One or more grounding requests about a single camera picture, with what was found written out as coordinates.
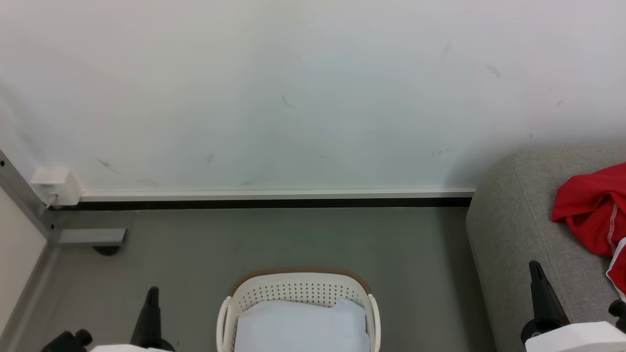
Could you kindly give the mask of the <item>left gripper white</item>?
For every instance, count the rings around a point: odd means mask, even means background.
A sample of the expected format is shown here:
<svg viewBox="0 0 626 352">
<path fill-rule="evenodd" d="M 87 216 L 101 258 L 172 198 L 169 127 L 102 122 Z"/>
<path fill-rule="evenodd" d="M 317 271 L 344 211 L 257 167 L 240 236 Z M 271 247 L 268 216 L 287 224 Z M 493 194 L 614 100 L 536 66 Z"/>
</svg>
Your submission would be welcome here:
<svg viewBox="0 0 626 352">
<path fill-rule="evenodd" d="M 161 314 L 159 309 L 159 289 L 153 286 L 148 290 L 144 305 L 139 314 L 131 337 L 131 345 L 99 345 L 91 352 L 163 352 L 173 349 L 161 336 Z"/>
</svg>

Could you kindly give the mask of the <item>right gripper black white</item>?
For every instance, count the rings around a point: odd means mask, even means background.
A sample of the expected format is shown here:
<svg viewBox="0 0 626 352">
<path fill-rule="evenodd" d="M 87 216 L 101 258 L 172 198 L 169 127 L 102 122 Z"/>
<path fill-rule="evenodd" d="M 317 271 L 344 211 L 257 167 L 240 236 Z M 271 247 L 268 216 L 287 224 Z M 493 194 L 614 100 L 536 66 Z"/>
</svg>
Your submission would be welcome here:
<svg viewBox="0 0 626 352">
<path fill-rule="evenodd" d="M 534 318 L 522 328 L 527 352 L 624 352 L 626 335 L 606 321 L 570 324 L 538 261 L 529 262 Z"/>
</svg>

